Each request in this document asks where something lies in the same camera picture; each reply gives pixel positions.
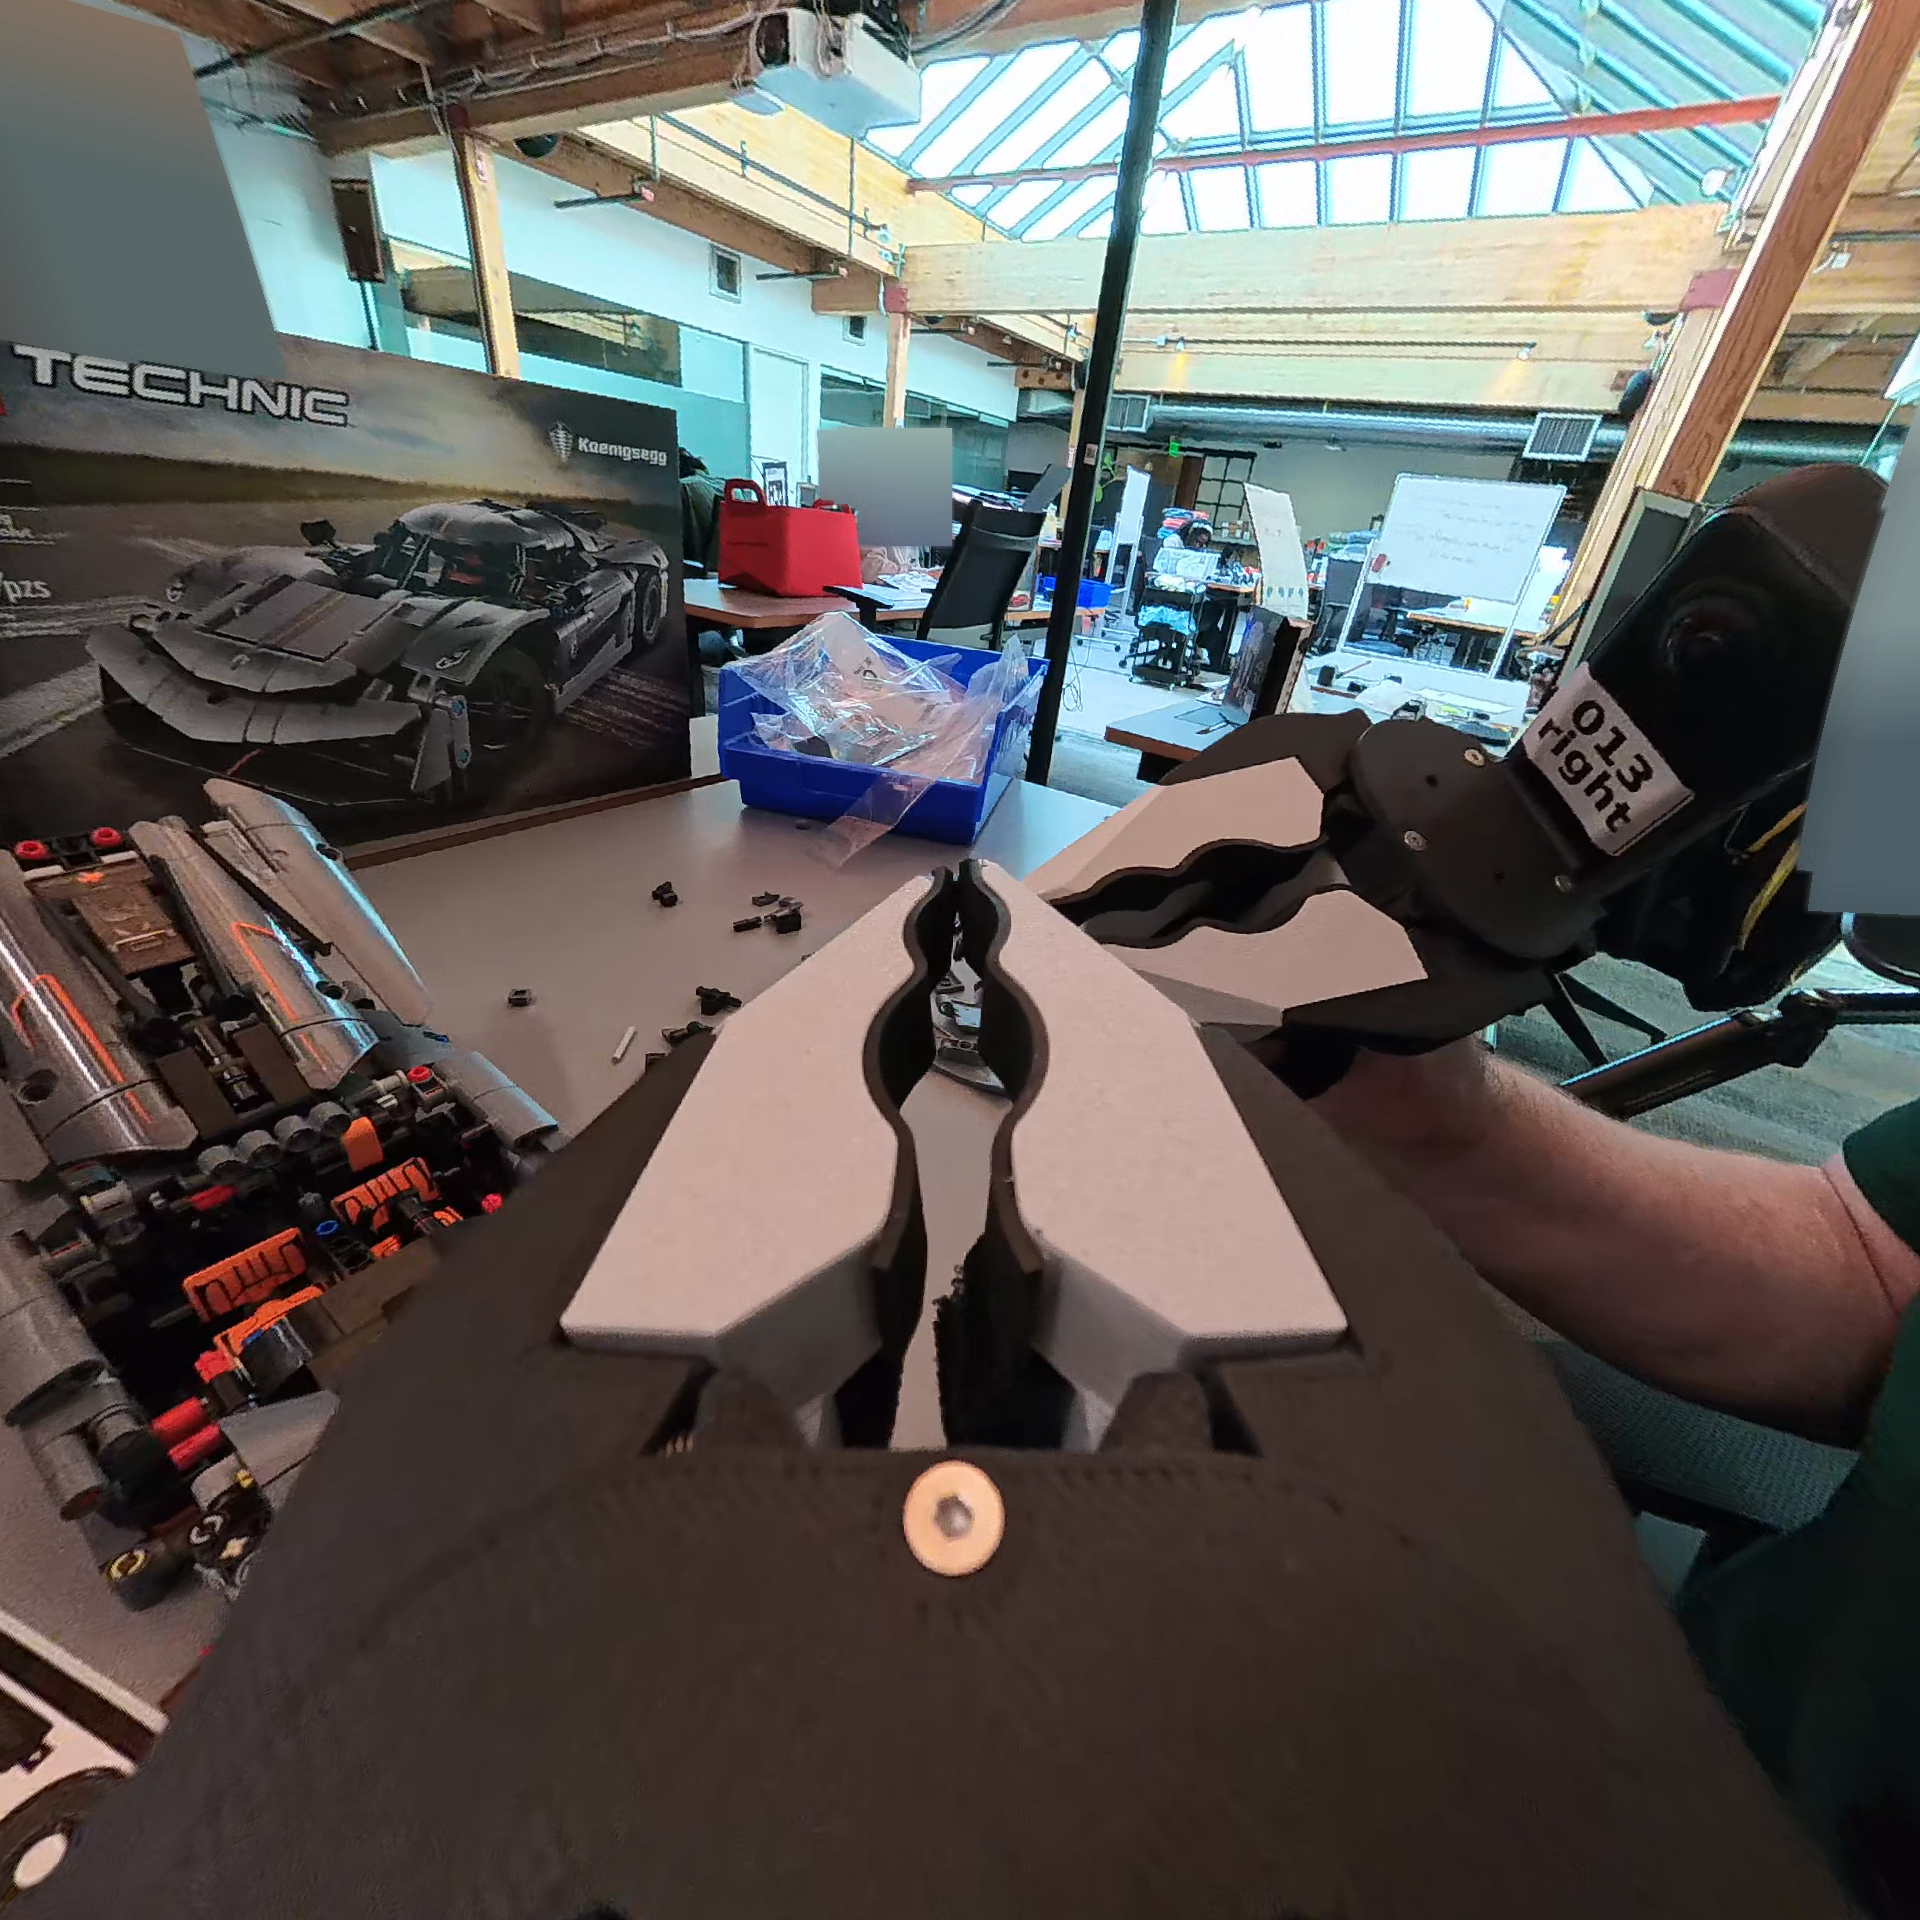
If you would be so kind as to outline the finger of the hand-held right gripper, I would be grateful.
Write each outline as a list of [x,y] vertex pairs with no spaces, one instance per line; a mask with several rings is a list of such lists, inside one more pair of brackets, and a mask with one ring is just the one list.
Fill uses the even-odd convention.
[[1346,887],[1308,896],[1272,928],[1193,925],[1164,944],[1105,949],[1191,1023],[1250,1034],[1302,1009],[1428,981],[1403,925]]
[[1166,783],[1025,878],[1109,949],[1171,949],[1217,931],[1273,932],[1308,901],[1346,893],[1325,795],[1295,759]]

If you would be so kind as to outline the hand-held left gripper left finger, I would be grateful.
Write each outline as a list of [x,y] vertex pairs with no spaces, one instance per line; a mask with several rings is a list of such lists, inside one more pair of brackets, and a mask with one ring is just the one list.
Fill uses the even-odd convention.
[[915,877],[712,1036],[559,1319],[570,1345],[753,1376],[889,1444],[927,1237],[904,1103],[933,1065],[956,877]]

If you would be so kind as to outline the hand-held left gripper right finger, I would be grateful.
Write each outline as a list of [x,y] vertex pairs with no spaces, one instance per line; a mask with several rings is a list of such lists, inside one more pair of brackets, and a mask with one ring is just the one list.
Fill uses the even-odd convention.
[[996,862],[970,865],[970,969],[1010,1103],[970,1253],[972,1444],[1072,1444],[1140,1378],[1346,1341],[1185,1012]]

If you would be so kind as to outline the grey lego panel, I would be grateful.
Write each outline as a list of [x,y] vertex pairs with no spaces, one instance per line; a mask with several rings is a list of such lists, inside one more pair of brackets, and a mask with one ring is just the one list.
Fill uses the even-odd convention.
[[1005,1087],[981,1053],[984,989],[964,960],[953,960],[930,997],[932,1066],[950,1080],[991,1099]]

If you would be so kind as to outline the person's right forearm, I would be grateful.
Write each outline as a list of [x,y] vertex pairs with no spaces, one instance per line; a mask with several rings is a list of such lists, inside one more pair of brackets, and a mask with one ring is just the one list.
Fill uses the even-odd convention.
[[1915,1251],[1840,1158],[1646,1135],[1476,1041],[1360,1053],[1312,1110],[1560,1337],[1693,1405],[1862,1443]]

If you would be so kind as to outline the scattered small lego pieces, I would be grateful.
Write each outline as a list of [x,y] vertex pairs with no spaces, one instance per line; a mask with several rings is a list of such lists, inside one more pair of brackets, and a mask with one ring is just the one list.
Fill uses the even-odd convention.
[[[680,907],[677,887],[665,878],[659,881],[647,895],[647,899],[659,911],[675,911]],[[780,895],[780,893],[758,893],[750,901],[751,912],[732,920],[732,932],[736,936],[769,931],[776,936],[788,938],[803,931],[803,901]],[[744,1009],[744,998],[732,991],[708,982],[698,982],[692,991],[698,1014],[677,1026],[663,1026],[659,1031],[661,1048],[671,1053],[694,1039],[706,1036],[715,1031],[718,1019],[729,1012]],[[510,1011],[529,1011],[535,1004],[535,993],[527,986],[510,989],[501,998],[501,1004]]]

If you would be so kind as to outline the grey lego car model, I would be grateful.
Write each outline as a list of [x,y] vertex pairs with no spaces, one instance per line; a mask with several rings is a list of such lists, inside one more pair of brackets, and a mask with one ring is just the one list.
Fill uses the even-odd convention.
[[3,1428],[132,1613],[244,1583],[347,1362],[564,1144],[291,805],[2,859]]

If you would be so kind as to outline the dark lego set box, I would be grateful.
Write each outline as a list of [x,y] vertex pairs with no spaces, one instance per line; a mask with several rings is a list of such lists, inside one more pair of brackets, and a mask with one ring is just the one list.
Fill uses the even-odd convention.
[[280,350],[3,347],[3,840],[214,779],[339,848],[688,781],[674,411]]

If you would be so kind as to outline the white whiteboard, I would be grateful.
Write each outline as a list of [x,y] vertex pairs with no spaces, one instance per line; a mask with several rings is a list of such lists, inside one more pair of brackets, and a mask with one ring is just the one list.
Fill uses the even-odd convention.
[[1482,594],[1508,605],[1495,654],[1495,670],[1503,670],[1528,585],[1566,496],[1563,485],[1398,475],[1339,641],[1349,642],[1357,632],[1375,589],[1452,599]]

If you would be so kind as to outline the black metal rod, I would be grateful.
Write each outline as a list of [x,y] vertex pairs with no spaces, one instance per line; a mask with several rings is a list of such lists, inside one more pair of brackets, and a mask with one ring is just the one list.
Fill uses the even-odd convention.
[[1811,989],[1740,1011],[1567,1079],[1578,1105],[1633,1121],[1770,1066],[1802,1069],[1836,1029],[1915,1026],[1917,991]]

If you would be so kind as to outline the wooden office desk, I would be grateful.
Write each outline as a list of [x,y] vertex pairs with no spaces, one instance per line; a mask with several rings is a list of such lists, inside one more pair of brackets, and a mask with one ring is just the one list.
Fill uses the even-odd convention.
[[854,613],[881,627],[914,629],[927,608],[927,596],[885,596],[865,590],[837,590],[823,594],[768,594],[751,589],[726,586],[718,580],[694,579],[684,583],[684,613],[688,620],[708,620],[719,629],[753,632],[797,631],[825,613]]

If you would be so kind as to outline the red tote bag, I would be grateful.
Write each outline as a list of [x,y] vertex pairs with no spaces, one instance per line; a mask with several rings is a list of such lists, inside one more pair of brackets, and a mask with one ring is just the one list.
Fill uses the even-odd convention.
[[776,504],[756,483],[732,479],[718,500],[715,528],[715,577],[726,586],[812,599],[861,583],[858,523],[842,503]]

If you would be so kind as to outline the white sticker sheet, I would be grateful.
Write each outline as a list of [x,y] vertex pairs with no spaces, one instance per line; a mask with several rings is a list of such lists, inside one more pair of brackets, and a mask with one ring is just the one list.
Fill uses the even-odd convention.
[[152,1704],[2,1614],[2,1905],[41,1885],[166,1729]]

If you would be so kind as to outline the white ceiling projector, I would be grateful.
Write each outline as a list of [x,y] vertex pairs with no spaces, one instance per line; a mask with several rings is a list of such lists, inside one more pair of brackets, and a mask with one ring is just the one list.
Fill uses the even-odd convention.
[[861,141],[921,121],[921,72],[869,13],[761,13],[747,49],[756,94],[837,137]]

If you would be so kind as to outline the wooden post with red bracket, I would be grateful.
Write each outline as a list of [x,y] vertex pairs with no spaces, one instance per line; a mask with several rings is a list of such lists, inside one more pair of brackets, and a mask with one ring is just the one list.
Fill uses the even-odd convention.
[[1687,503],[1708,493],[1900,96],[1915,44],[1913,2],[1838,4],[1761,149],[1763,216],[1717,307],[1681,314],[1562,580],[1563,613],[1593,600],[1639,493]]

